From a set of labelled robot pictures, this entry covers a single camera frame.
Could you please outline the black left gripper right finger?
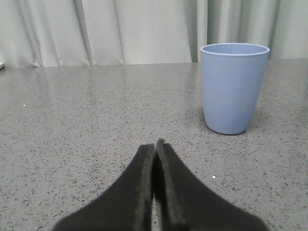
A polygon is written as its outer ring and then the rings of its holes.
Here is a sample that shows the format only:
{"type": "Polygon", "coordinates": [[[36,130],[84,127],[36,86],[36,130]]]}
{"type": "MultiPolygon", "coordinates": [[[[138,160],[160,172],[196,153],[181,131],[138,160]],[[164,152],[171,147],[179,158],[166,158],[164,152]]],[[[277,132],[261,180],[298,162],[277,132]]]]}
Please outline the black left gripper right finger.
{"type": "Polygon", "coordinates": [[[156,144],[155,197],[164,231],[265,231],[264,222],[206,187],[163,139],[156,144]]]}

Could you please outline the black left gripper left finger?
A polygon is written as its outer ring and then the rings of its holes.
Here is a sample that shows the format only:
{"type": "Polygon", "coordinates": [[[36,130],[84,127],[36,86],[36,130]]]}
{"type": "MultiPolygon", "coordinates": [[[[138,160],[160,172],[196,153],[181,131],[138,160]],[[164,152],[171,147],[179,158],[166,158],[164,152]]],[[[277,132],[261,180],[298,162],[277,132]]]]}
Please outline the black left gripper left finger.
{"type": "Polygon", "coordinates": [[[139,146],[121,176],[98,198],[60,220],[55,231],[149,231],[154,144],[139,146]]]}

